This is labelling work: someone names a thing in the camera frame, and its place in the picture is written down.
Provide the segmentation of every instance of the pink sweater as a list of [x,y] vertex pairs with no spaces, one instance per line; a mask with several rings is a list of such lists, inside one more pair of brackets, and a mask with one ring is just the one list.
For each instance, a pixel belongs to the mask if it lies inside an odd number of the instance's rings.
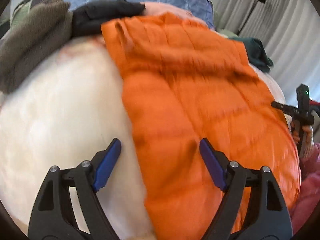
[[320,200],[320,144],[300,159],[302,183],[296,205],[290,210],[293,233],[308,220]]

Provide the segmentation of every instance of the orange garment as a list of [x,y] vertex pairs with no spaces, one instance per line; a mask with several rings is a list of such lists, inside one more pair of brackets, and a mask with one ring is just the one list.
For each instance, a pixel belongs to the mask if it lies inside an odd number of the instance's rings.
[[[244,167],[268,165],[288,207],[294,204],[297,149],[243,43],[172,14],[113,20],[102,33],[124,80],[145,206],[159,240],[201,239],[218,209],[222,193],[199,153],[204,137]],[[249,192],[234,230],[244,220]]]

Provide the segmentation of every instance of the black lamp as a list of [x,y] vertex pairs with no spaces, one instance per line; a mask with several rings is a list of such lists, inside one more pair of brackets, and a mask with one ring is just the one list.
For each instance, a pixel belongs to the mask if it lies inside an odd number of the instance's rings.
[[246,23],[248,22],[251,14],[252,14],[252,12],[253,12],[253,10],[254,10],[255,7],[257,6],[258,1],[261,2],[261,3],[266,3],[266,0],[256,0],[256,1],[254,1],[254,4],[253,4],[252,7],[251,7],[250,13],[249,13],[247,19],[245,20],[244,24],[242,25],[241,29],[237,32],[237,35],[240,34],[240,32],[242,31],[242,29],[244,28],[244,26],[245,26]]

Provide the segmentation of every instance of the white bed sheet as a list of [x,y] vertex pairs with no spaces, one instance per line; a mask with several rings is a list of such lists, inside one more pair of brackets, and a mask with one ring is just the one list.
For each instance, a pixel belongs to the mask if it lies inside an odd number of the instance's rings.
[[[284,103],[277,83],[252,68]],[[0,111],[0,199],[25,233],[49,168],[75,167],[114,137],[123,149],[107,186],[98,193],[101,206],[121,239],[152,232],[121,93],[122,79],[100,36],[66,44],[6,98]],[[87,231],[74,190],[71,196],[80,229]]]

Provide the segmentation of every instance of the silver screw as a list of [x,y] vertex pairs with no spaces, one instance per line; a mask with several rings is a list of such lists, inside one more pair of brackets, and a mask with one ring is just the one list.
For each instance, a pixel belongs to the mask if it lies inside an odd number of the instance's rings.
[[262,170],[263,170],[264,172],[270,172],[270,171],[271,171],[268,166],[263,166],[263,167],[262,167]]
[[230,162],[230,166],[231,166],[232,168],[237,168],[237,167],[239,167],[239,163],[237,163],[237,162],[235,162],[235,161],[232,161],[232,162]]
[[54,165],[50,168],[51,172],[56,172],[58,170],[58,166]]
[[84,168],[87,168],[87,167],[89,167],[90,166],[90,161],[83,161],[82,163],[81,163],[81,166],[82,167],[84,167]]

